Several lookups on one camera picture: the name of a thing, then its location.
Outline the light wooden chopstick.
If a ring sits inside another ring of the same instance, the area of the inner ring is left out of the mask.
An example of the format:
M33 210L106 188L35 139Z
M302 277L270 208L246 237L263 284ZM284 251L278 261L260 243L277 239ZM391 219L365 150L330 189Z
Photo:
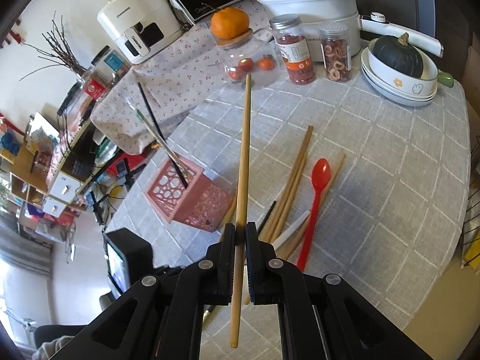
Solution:
M241 127L241 147L238 168L238 191L235 216L235 256L233 264L233 297L231 302L230 347L239 346L239 332L242 308L242 288L245 258L245 230L247 226L248 185L250 169L251 139L251 75L247 74L243 121Z

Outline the paper-wrapped disposable chopsticks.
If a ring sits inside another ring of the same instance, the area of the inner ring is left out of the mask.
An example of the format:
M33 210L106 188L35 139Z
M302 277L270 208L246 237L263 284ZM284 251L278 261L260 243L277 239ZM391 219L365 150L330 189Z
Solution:
M137 109L132 102L130 102L127 98L124 100L128 107L133 111L133 113L137 116L138 119L145 125L147 131L154 137L154 139L160 144L160 146L167 152L168 157L174 164L174 168L176 169L177 174L181 178L181 182L185 185L188 185L187 180L189 179L189 172L186 166L182 163L180 158L176 155L176 153L168 147L167 142L162 136L158 133L157 129L147 120L147 118L141 113L139 109Z

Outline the black chopstick gold band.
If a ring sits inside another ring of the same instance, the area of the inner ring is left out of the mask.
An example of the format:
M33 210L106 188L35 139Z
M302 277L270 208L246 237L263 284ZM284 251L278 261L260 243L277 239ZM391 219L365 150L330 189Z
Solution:
M143 89L143 86L140 82L137 83L137 86L139 88L139 91L142 95L142 99L145 103L145 107L148 111L148 114L149 116L151 117L152 119L152 122L153 122L153 125L154 125L154 129L156 130L156 133L157 135L160 137L160 144L162 145L162 147L164 147L164 149L167 151L168 153L168 157L171 159L171 162L176 170L176 173L177 175L179 176L180 178L180 181L181 183L183 184L183 186L185 188L187 188L189 186L188 184L188 181L187 181L187 177L188 177L188 173L186 170L183 169L183 166L180 166L180 159L177 158L176 154L169 148L169 146L167 145L167 141L165 140L164 138L164 135L161 131L161 128L160 128L160 125L158 124L156 118L155 118L155 114L154 112L152 111L151 109L151 105L146 97L146 94L145 94L145 91Z
M275 205L277 204L277 201L274 200L272 202L272 204L270 205L269 209L267 210L266 214L264 215L264 218L261 220L259 226L257 227L257 234L260 235L260 233L264 230L268 220L269 220L269 217L273 211L273 209L275 208Z

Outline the brown bamboo chopstick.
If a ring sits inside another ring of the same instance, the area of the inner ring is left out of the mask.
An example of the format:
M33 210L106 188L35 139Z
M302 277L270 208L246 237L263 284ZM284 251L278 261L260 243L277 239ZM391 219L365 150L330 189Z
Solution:
M331 167L326 158L320 158L316 161L312 169L311 181L313 188L313 202L311 210L306 219L301 223L295 237L289 242L284 253L281 255L282 259L287 260L295 250L300 247L296 266L304 271L310 250L312 248L312 240L317 225L317 219L320 212L321 204L328 195L329 189L334 183L339 171L341 170L345 161L346 154L341 153L337 158L337 163Z
M274 241L283 229L290 213L290 208L295 199L296 191L299 186L299 180L306 164L308 146L312 137L313 127L309 125L304 135L301 147L299 148L294 166L289 174L289 179L281 194L280 200L275 205L264 229L259 233L262 242Z
M291 186L289 187L288 194L286 196L286 201L283 203L280 213L277 215L276 222L274 223L275 226L269 238L270 242L274 242L275 239L278 238L278 236L281 234L281 231L285 225L285 222L290 213L291 206L293 204L293 201L297 193L299 182L302 177L304 166L306 164L307 156L308 156L307 153L304 153L301 158L300 164L298 165L298 169L295 173L295 177L291 182Z

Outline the pink perforated utensil basket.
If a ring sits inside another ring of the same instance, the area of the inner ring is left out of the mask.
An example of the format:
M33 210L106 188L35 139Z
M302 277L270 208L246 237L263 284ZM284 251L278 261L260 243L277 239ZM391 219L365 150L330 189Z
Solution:
M145 191L145 197L163 222L177 222L212 233L230 208L233 194L208 178L201 166L183 156L180 160L190 174L188 185L182 184L168 159Z

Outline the red plastic spoon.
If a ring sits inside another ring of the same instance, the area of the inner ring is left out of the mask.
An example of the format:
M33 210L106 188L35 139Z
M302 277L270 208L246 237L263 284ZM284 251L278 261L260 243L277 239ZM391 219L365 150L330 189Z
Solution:
M309 252L312 246L313 234L317 223L318 212L320 209L320 198L324 189L328 185L331 179L331 170L329 162L326 158L320 158L316 161L311 174L312 188L314 192L314 198L312 202L312 209L307 223L307 227L304 233L304 241L298 256L296 266L301 272L304 271Z

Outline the wooden shelf unit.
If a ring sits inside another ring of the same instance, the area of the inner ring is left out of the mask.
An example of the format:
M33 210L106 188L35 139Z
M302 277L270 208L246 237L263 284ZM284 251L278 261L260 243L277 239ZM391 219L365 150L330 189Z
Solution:
M10 163L10 194L53 217L87 210L83 192L96 172L95 126L79 117L60 118L59 127L43 115L30 117L17 154L1 150Z

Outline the grey checked tablecloth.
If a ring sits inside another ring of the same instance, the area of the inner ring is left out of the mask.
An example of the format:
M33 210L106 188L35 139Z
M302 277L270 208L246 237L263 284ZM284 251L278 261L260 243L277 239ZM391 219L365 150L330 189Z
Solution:
M404 329L452 258L461 235L470 175L469 126L461 85L439 86L430 105L409 108L380 97L355 72L346 84L317 78L297 86L284 73L253 91L248 220L260 221L287 183L308 125L314 127L287 224L312 204L318 158L332 168L346 155L322 204L305 272L337 273ZM222 85L171 135L174 150L235 189L244 89ZM146 191L166 159L157 153L108 226L152 244L155 265L187 265L218 232L160 220ZM202 334L201 359L281 359L275 306L244 306L237 349L230 310L218 307Z

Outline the floral cream cloth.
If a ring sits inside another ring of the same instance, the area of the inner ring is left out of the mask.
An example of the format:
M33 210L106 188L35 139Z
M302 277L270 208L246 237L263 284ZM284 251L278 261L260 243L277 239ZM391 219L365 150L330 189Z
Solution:
M139 155L154 140L135 115L139 110L168 136L188 113L224 85L239 89L232 71L245 59L274 56L269 14L257 0L235 6L250 19L249 31L230 41L212 35L210 21L193 26L145 63L132 67L92 113L91 121L118 148Z

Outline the dry twig bouquet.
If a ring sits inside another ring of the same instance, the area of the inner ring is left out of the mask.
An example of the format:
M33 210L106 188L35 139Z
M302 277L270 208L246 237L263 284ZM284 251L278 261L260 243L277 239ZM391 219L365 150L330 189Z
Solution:
M64 17L60 16L60 22L57 23L56 12L54 12L51 19L51 29L41 34L43 40L47 43L49 49L41 49L37 46L27 43L22 40L21 45L31 48L36 51L37 57L41 60L47 61L48 64L39 67L32 72L19 79L19 82L32 76L36 72L41 72L47 68L63 67L81 78L86 73L87 69L80 63L78 58L74 55L70 44L66 38L66 30L64 27Z

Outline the glass jar with tomatoes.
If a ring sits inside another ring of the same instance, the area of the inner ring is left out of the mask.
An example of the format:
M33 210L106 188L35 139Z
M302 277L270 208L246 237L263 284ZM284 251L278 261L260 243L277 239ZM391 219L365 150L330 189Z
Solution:
M229 84L244 86L250 75L254 89L264 88L281 75L272 44L257 38L251 28L228 40L218 38L216 45L222 78Z

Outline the red-filled plastic jar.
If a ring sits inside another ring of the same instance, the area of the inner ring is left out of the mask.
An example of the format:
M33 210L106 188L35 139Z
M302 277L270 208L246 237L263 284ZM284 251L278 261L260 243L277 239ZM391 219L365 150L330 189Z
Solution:
M269 20L269 27L290 81L299 86L312 83L316 75L300 16L295 14L274 16Z

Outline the white stacked bowls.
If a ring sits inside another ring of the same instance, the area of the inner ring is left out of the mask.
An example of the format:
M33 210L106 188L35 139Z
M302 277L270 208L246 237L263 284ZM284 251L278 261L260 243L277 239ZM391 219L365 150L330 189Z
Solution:
M452 75L440 71L422 50L414 47L423 63L421 76L415 78L398 72L379 60L374 55L376 41L377 39L373 39L362 51L361 69L371 86L392 102L408 107L423 107L432 102L439 85L453 88Z

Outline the dried fruit rings jar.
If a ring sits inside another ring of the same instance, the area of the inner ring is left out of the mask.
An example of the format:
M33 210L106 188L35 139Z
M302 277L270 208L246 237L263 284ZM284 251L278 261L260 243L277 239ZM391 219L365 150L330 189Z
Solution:
M346 24L324 21L318 27L327 78L335 82L351 79L352 56Z

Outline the white coffee machine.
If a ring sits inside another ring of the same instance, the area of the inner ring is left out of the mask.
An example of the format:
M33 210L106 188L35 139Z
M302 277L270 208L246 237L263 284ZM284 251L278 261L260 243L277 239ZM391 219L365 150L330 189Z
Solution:
M97 21L132 65L144 63L183 33L168 0L111 0Z

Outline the orange on jar lid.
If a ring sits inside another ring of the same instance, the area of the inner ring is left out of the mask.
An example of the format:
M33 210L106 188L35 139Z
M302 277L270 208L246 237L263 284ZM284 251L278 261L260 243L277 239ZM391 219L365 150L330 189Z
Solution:
M210 22L211 33L222 40L230 40L249 29L250 18L243 10L226 7L213 14Z

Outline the dark green pumpkin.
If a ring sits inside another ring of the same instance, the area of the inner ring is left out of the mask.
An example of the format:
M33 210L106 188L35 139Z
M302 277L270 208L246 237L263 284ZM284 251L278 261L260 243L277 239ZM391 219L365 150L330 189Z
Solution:
M373 46L373 55L390 68L410 77L420 78L424 69L422 56L409 43L409 34L381 36Z

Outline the white electric cooking pot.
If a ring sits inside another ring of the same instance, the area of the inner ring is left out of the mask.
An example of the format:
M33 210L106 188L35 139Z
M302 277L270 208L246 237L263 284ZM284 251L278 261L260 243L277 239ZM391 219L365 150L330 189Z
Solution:
M407 33L409 35L409 41L415 47L440 58L443 56L443 45L439 40L411 28L393 24L386 20L385 16L379 12L362 16L358 12L356 0L257 1L264 6L270 18L284 14L296 14L301 18L308 49L310 50L312 60L317 63L323 60L318 26L324 21L338 22L346 25L352 55L356 55L360 51L360 33L365 31L377 35L391 35L396 37Z

